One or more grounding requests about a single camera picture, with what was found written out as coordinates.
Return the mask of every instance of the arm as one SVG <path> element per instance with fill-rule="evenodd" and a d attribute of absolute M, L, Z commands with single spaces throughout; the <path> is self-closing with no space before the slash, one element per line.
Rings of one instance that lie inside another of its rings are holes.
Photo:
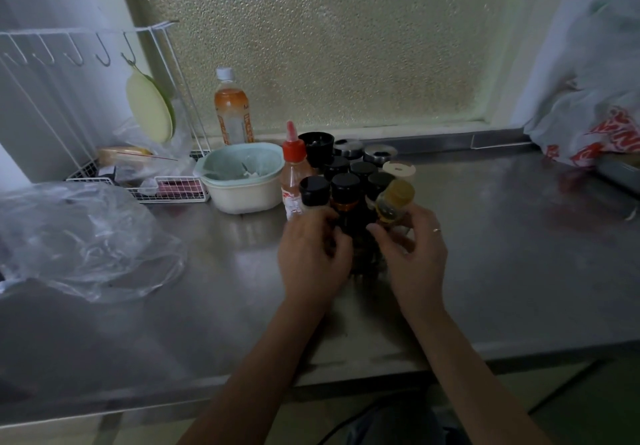
<path fill-rule="evenodd" d="M 368 229 L 387 259 L 403 315 L 469 438 L 474 445 L 550 445 L 447 314 L 442 299 L 447 248 L 442 232 L 434 232 L 440 228 L 435 215 L 417 205 L 408 212 L 415 242 L 378 225 Z"/>
<path fill-rule="evenodd" d="M 351 238 L 333 232 L 334 257 L 324 253 L 330 209 L 295 216 L 278 249 L 286 296 L 266 332 L 220 394 L 178 445 L 261 444 L 267 437 L 300 356 L 351 269 Z"/>

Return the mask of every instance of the black cable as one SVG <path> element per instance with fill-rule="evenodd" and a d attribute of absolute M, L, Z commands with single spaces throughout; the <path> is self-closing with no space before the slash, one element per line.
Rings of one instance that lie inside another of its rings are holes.
<path fill-rule="evenodd" d="M 317 443 L 317 445 L 324 445 L 325 443 L 327 443 L 327 441 L 329 441 L 329 439 L 332 436 L 334 436 L 336 433 L 338 433 L 341 429 L 343 429 L 345 426 L 353 423 L 358 418 L 362 418 L 364 415 L 366 415 L 372 409 L 377 408 L 377 407 L 388 406 L 396 398 L 399 398 L 401 396 L 407 396 L 408 394 L 413 394 L 413 393 L 421 393 L 421 391 L 416 391 L 416 390 L 400 391 L 399 393 L 388 394 L 386 396 L 382 396 L 381 398 L 377 399 L 376 401 L 374 401 L 370 405 L 365 406 L 363 409 L 361 409 L 355 415 L 352 415 L 351 417 L 348 417 L 346 420 L 341 421 L 340 423 L 338 423 L 338 425 L 334 426 L 333 429 L 329 433 L 327 433 L 322 440 L 320 440 Z"/>

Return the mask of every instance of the red cap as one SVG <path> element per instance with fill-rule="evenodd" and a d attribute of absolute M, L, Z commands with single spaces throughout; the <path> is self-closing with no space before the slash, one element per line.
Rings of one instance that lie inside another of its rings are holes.
<path fill-rule="evenodd" d="M 282 144 L 285 162 L 299 163 L 307 157 L 305 142 L 298 138 L 293 121 L 287 121 L 287 141 Z"/>

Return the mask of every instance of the left hand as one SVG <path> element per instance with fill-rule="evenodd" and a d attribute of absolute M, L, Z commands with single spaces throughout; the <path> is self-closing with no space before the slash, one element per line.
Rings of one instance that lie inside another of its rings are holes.
<path fill-rule="evenodd" d="M 325 311 L 351 271 L 353 245 L 340 228 L 329 222 L 338 214 L 330 208 L 315 208 L 295 214 L 287 222 L 278 248 L 278 266 L 287 299 L 297 305 Z M 335 240 L 335 255 L 324 250 L 324 239 Z"/>

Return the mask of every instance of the metal hook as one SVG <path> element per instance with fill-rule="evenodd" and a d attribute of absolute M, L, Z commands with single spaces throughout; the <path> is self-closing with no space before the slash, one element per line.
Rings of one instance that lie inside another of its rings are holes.
<path fill-rule="evenodd" d="M 15 46 L 16 50 L 18 52 L 20 52 L 20 56 L 22 57 L 22 62 L 16 62 L 15 60 L 13 60 L 13 58 L 11 57 L 11 55 L 7 54 L 6 52 L 4 53 L 4 56 L 11 60 L 16 66 L 28 66 L 29 65 L 29 61 L 27 60 L 27 57 L 25 56 L 24 52 L 22 51 L 22 49 L 20 49 L 20 47 L 18 46 L 18 44 L 16 44 L 15 40 L 13 39 L 13 37 L 11 35 L 9 35 L 9 40 L 11 40 L 11 42 L 13 43 L 13 45 Z"/>
<path fill-rule="evenodd" d="M 123 32 L 122 36 L 124 37 L 124 40 L 127 42 L 127 45 L 129 46 L 129 50 L 131 51 L 131 55 L 133 56 L 133 60 L 128 60 L 127 57 L 121 52 L 120 55 L 122 56 L 122 58 L 124 60 L 127 61 L 127 63 L 130 66 L 135 66 L 136 65 L 136 54 L 133 52 L 133 49 L 131 48 L 131 44 L 129 43 L 129 39 L 127 38 L 127 33 Z"/>
<path fill-rule="evenodd" d="M 104 49 L 105 54 L 107 54 L 107 61 L 106 62 L 103 61 L 98 54 L 95 54 L 95 58 L 98 59 L 104 67 L 109 67 L 111 65 L 111 56 L 109 55 L 109 51 L 107 50 L 107 47 L 105 47 L 104 44 L 102 43 L 102 39 L 100 38 L 100 35 L 98 35 L 98 32 L 95 33 L 95 36 L 98 37 L 98 41 L 100 42 L 100 45 L 102 45 L 102 48 Z"/>
<path fill-rule="evenodd" d="M 51 51 L 49 50 L 49 46 L 47 45 L 46 42 L 44 42 L 44 39 L 42 38 L 42 36 L 40 34 L 37 34 L 36 37 L 38 37 L 40 39 L 40 42 L 42 42 L 42 45 L 44 45 L 44 48 L 47 49 L 47 53 L 49 54 L 49 61 L 45 62 L 44 60 L 42 60 L 41 58 L 38 57 L 38 55 L 33 52 L 31 53 L 32 56 L 34 56 L 37 60 L 39 60 L 43 66 L 52 66 L 56 63 L 55 58 L 53 57 L 53 54 L 51 53 Z"/>
<path fill-rule="evenodd" d="M 80 58 L 80 63 L 78 63 L 75 60 L 73 60 L 73 58 L 66 52 L 64 52 L 65 57 L 68 58 L 73 63 L 73 65 L 75 65 L 75 66 L 78 66 L 78 67 L 84 66 L 84 57 L 82 56 L 82 54 L 78 50 L 78 46 L 76 45 L 76 42 L 74 42 L 73 37 L 71 36 L 71 34 L 67 34 L 67 37 L 69 37 L 69 41 L 74 46 L 74 50 L 76 51 L 76 54 L 77 54 L 78 58 Z"/>

